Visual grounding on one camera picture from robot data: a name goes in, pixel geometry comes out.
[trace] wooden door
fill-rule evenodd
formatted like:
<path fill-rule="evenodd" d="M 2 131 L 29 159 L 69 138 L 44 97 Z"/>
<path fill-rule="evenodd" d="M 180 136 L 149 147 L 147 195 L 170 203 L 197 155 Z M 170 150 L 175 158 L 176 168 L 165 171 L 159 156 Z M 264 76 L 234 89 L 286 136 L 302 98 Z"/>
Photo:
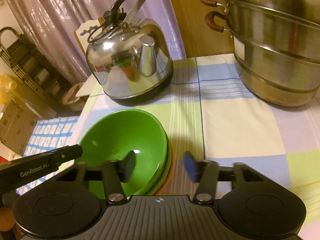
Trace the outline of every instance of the wooden door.
<path fill-rule="evenodd" d="M 217 10 L 224 13 L 223 8 L 209 7 L 199 0 L 171 0 L 171 2 L 187 57 L 233 53 L 233 41 L 230 34 L 213 31 L 204 22 L 204 16 L 208 12 Z M 223 20 L 216 18 L 217 24 L 225 26 Z"/>

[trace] ribbed gray plate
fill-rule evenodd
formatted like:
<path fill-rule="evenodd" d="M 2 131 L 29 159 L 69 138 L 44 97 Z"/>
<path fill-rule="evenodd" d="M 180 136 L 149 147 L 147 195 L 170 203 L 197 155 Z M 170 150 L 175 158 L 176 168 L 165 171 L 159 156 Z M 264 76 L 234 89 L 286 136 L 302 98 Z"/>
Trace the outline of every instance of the ribbed gray plate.
<path fill-rule="evenodd" d="M 133 196 L 121 206 L 108 207 L 102 218 L 70 240 L 210 239 L 247 240 L 229 230 L 211 207 L 192 203 L 187 195 Z M 299 240 L 291 236 L 286 240 Z M 22 240 L 33 240 L 24 236 Z"/>

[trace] green bowl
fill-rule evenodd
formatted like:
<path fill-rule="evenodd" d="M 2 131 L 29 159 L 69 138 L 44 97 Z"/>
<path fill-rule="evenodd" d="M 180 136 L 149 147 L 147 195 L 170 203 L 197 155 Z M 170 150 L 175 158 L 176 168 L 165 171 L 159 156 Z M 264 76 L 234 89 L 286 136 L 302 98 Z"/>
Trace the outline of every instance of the green bowl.
<path fill-rule="evenodd" d="M 160 178 L 156 181 L 156 183 L 151 187 L 150 190 L 146 193 L 146 195 L 153 195 L 157 192 L 157 190 L 164 184 L 165 180 L 167 179 L 167 175 L 169 173 L 169 169 L 171 166 L 171 147 L 170 147 L 170 141 L 167 137 L 167 160 L 165 162 L 165 166 L 163 168 L 162 174 L 160 175 Z"/>
<path fill-rule="evenodd" d="M 136 166 L 122 188 L 127 197 L 143 195 L 162 174 L 167 159 L 167 137 L 152 114 L 139 109 L 114 112 L 100 119 L 80 141 L 83 154 L 76 162 L 88 166 L 107 160 L 122 160 L 134 150 Z M 98 198 L 105 198 L 102 181 L 90 181 L 88 189 Z"/>

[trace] stack of bowls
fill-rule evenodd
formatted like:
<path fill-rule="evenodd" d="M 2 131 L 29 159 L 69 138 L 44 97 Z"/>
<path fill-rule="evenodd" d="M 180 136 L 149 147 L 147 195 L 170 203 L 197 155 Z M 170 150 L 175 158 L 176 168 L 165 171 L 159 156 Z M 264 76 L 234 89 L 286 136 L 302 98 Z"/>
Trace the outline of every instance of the stack of bowls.
<path fill-rule="evenodd" d="M 173 151 L 161 123 L 139 109 L 109 114 L 95 123 L 80 142 L 83 149 L 76 162 L 99 166 L 108 160 L 122 160 L 129 151 L 136 154 L 136 165 L 122 187 L 131 195 L 163 194 L 173 173 Z M 104 199 L 102 181 L 90 181 L 88 189 Z"/>
<path fill-rule="evenodd" d="M 225 14 L 209 12 L 207 25 L 232 34 L 236 69 L 261 98 L 283 106 L 309 102 L 320 86 L 320 0 L 225 0 Z M 214 17 L 227 21 L 218 26 Z"/>

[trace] metal screw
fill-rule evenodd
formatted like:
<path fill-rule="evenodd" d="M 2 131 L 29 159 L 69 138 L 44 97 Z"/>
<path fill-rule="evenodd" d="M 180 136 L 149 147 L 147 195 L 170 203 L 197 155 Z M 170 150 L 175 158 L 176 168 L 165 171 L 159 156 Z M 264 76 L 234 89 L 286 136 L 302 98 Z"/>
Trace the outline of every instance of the metal screw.
<path fill-rule="evenodd" d="M 210 200 L 212 197 L 211 195 L 207 194 L 207 193 L 200 193 L 196 196 L 197 200 L 199 201 L 208 201 Z"/>
<path fill-rule="evenodd" d="M 120 201 L 120 200 L 123 200 L 124 196 L 120 193 L 113 193 L 113 194 L 110 194 L 108 196 L 108 199 L 110 199 L 111 201 Z"/>

